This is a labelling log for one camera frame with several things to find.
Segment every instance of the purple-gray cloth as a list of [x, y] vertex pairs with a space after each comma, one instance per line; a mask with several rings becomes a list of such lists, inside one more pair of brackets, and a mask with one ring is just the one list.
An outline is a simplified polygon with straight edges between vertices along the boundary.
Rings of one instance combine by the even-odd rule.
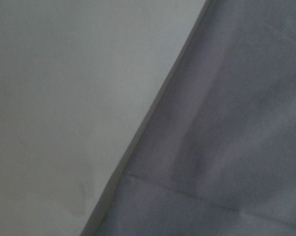
[[296, 0], [212, 0], [97, 236], [296, 236]]

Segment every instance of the cloth surface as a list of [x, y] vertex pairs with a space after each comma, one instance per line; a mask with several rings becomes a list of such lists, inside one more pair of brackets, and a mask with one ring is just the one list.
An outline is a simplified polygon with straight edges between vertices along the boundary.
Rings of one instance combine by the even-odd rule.
[[296, 0], [212, 0], [96, 236], [296, 236]]

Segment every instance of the white surface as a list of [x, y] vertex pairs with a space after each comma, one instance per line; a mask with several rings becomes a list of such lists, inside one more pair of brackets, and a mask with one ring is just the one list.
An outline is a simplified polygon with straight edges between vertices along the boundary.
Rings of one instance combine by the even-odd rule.
[[77, 236], [203, 0], [0, 0], [0, 236]]

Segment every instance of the gray fabric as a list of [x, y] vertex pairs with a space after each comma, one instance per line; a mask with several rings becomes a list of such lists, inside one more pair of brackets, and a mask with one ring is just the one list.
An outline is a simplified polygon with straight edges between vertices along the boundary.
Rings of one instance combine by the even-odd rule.
[[212, 0], [97, 236], [296, 236], [296, 0]]

